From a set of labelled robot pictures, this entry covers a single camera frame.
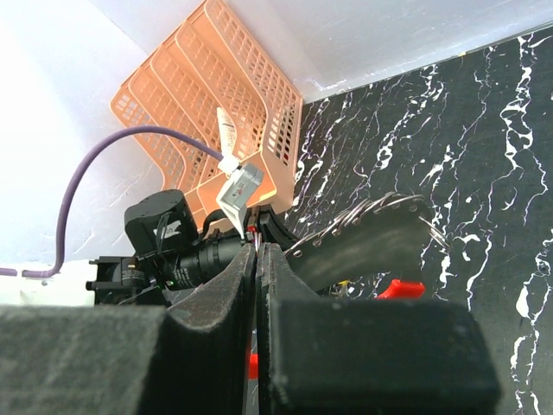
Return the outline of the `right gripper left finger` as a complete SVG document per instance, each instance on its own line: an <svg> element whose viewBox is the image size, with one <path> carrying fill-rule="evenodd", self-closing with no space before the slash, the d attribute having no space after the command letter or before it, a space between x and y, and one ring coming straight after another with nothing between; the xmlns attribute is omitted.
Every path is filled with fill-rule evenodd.
<svg viewBox="0 0 553 415"><path fill-rule="evenodd" d="M241 414L256 253L166 309L4 306L4 414Z"/></svg>

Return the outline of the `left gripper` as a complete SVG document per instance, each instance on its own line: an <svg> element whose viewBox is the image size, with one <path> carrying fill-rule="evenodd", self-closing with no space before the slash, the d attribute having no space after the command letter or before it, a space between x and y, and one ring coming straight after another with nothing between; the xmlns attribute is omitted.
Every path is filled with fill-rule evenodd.
<svg viewBox="0 0 553 415"><path fill-rule="evenodd" d="M299 241L271 206L249 207L245 230L256 251L263 243L271 243L279 245L286 252Z"/></svg>

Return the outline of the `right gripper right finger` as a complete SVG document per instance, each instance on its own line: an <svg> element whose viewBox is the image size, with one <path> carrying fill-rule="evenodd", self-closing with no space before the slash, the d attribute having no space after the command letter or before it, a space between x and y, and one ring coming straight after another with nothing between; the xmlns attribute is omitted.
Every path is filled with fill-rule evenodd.
<svg viewBox="0 0 553 415"><path fill-rule="evenodd" d="M502 395L464 307L320 297L274 244L257 259L257 347L262 414L494 414Z"/></svg>

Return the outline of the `red black keyring holder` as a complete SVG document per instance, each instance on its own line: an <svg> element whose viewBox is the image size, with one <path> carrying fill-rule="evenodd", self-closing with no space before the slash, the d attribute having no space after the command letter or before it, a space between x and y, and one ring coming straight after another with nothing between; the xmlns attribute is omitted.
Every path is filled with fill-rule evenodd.
<svg viewBox="0 0 553 415"><path fill-rule="evenodd" d="M257 256L259 378L295 383L347 380L395 384L434 372L447 357L445 342L432 342L431 307L423 294L420 253L442 236L415 195L387 195L341 214L325 231L283 252L262 246ZM377 298L351 303L323 297L338 281L381 271L396 278Z"/></svg>

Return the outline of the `key with yellow tag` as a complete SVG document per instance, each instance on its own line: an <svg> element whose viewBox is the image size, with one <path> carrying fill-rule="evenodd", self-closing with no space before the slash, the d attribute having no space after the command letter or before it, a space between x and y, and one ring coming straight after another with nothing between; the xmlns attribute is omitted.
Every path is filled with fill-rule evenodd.
<svg viewBox="0 0 553 415"><path fill-rule="evenodd" d="M350 280L344 280L337 283L337 285L335 285L334 295L337 297L347 297L350 283Z"/></svg>

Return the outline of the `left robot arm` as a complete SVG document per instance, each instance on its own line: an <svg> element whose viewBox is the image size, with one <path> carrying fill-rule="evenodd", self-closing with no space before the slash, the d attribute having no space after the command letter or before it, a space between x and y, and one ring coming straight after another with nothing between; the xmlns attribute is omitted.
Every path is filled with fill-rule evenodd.
<svg viewBox="0 0 553 415"><path fill-rule="evenodd" d="M15 294L1 291L11 304L163 305L167 291L195 289L220 274L242 247L275 243L286 251L296 236L269 205L245 211L237 230L217 209L198 227L179 189L154 193L124 212L124 232L134 248L130 256L101 256L79 265L65 263L49 278L20 278L1 270L2 278L21 282Z"/></svg>

